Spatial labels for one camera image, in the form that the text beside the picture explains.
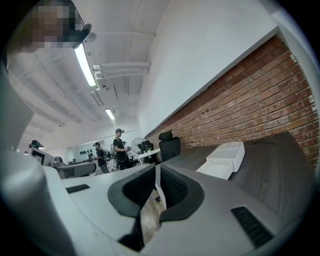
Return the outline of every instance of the linear light fixture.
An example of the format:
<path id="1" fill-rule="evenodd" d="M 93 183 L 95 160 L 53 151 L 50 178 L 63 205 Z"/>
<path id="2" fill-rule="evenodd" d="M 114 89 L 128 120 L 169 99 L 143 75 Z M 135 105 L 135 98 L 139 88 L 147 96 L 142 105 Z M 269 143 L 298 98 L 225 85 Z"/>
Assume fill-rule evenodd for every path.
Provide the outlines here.
<path id="1" fill-rule="evenodd" d="M 74 49 L 75 55 L 78 59 L 78 62 L 80 64 L 80 67 L 82 69 L 82 72 L 85 76 L 86 81 L 88 82 L 89 86 L 96 86 L 96 81 L 94 80 L 94 77 L 92 76 L 92 73 L 90 71 L 90 67 L 87 61 L 84 45 L 80 44 L 77 49 Z"/>
<path id="2" fill-rule="evenodd" d="M 111 120 L 115 120 L 114 115 L 112 114 L 110 108 L 106 109 L 105 112 L 108 114 L 108 116 L 110 117 Z"/>

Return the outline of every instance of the chair headrest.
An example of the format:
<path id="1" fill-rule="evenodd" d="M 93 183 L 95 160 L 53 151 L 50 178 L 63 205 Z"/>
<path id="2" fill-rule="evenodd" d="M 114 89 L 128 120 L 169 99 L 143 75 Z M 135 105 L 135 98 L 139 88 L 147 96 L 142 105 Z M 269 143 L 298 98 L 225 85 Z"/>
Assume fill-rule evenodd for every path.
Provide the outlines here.
<path id="1" fill-rule="evenodd" d="M 173 137 L 172 129 L 159 134 L 160 141 L 167 141 Z"/>

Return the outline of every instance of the floor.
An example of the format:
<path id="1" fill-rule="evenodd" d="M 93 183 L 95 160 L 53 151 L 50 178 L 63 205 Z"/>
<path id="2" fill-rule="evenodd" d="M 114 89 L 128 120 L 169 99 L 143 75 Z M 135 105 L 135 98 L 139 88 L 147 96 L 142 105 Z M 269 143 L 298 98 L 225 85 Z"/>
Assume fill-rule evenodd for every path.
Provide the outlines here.
<path id="1" fill-rule="evenodd" d="M 159 217 L 161 212 L 165 210 L 165 206 L 160 202 L 156 202 L 159 196 L 156 190 L 153 190 L 144 207 L 141 210 L 141 228 L 143 242 L 146 245 L 156 234 L 160 228 Z"/>

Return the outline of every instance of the black t-shirt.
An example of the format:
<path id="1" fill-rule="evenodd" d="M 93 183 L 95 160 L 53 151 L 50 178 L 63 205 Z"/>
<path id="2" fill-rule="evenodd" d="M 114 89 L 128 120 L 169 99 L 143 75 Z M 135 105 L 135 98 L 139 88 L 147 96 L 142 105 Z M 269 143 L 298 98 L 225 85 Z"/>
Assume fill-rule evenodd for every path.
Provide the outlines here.
<path id="1" fill-rule="evenodd" d="M 122 140 L 120 138 L 115 138 L 113 140 L 113 146 L 118 146 L 119 149 L 124 149 L 124 145 L 122 144 Z M 116 152 L 116 159 L 119 161 L 124 161 L 126 159 L 126 152 Z"/>
<path id="2" fill-rule="evenodd" d="M 105 154 L 105 151 L 104 151 L 101 147 L 99 147 L 98 150 L 96 151 L 96 155 L 97 155 L 98 157 L 101 157 L 101 158 L 98 159 L 98 165 L 99 165 L 99 166 L 103 166 L 103 165 L 106 163 L 106 162 L 103 160 L 104 154 Z"/>

